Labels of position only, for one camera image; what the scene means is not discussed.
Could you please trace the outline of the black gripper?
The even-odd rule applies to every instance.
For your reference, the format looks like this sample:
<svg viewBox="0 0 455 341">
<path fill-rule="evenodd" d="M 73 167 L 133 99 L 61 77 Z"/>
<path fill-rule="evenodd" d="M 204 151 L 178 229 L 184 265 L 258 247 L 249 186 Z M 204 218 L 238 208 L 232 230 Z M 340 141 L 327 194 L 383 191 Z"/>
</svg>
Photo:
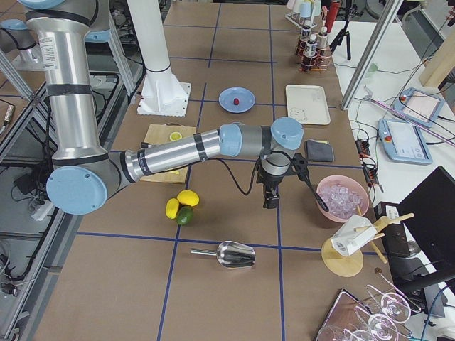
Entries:
<svg viewBox="0 0 455 341">
<path fill-rule="evenodd" d="M 263 186 L 263 208 L 270 208 L 270 204 L 272 209 L 279 207 L 278 185 L 285 176 L 293 174 L 292 157 L 284 151 L 273 151 L 260 161 L 257 183 Z"/>
</svg>

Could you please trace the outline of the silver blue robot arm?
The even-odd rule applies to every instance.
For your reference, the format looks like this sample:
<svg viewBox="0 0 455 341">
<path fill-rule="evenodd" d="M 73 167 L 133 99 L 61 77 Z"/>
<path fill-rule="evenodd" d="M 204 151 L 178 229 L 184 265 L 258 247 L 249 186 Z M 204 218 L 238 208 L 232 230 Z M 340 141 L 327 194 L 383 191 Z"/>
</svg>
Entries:
<svg viewBox="0 0 455 341">
<path fill-rule="evenodd" d="M 273 190 L 287 173 L 304 130 L 291 117 L 271 126 L 224 124 L 212 131 L 138 151 L 110 153 L 99 140 L 92 98 L 86 37 L 109 18 L 106 1 L 25 1 L 26 23 L 39 39 L 46 90 L 58 149 L 46 191 L 50 201 L 72 215 L 99 209 L 141 178 L 216 156 L 254 156 L 256 176 L 271 207 Z"/>
</svg>

